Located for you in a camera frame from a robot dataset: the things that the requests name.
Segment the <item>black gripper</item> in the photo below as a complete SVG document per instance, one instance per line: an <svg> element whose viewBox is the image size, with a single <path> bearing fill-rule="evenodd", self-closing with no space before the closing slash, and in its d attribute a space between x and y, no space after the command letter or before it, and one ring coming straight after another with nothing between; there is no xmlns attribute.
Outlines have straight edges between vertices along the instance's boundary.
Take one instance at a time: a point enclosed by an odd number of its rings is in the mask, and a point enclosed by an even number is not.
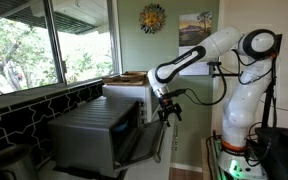
<svg viewBox="0 0 288 180"><path fill-rule="evenodd" d="M158 111L159 120L164 122L167 127L170 127L170 123L166 114L175 113L178 121L182 121L180 106L175 105L170 98L160 98L159 102L162 108L162 111Z"/></svg>

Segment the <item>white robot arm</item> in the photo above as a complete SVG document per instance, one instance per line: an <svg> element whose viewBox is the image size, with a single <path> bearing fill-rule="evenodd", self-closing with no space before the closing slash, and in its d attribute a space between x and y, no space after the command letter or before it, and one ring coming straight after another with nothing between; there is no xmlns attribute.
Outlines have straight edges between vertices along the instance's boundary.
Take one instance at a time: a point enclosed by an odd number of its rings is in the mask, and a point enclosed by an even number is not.
<svg viewBox="0 0 288 180"><path fill-rule="evenodd" d="M181 112L172 98L182 92L171 92L167 88L179 71L198 60L210 61L228 51L247 57L248 64L232 96L224 101L221 151L217 164L235 179L266 180L268 176L264 168L253 164L246 156L246 138L259 100L272 82L277 56L276 35L272 31L257 29L241 34L236 27L228 26L208 36L175 60L151 69L148 79L162 107L159 117L165 121L169 114L178 115Z"/></svg>

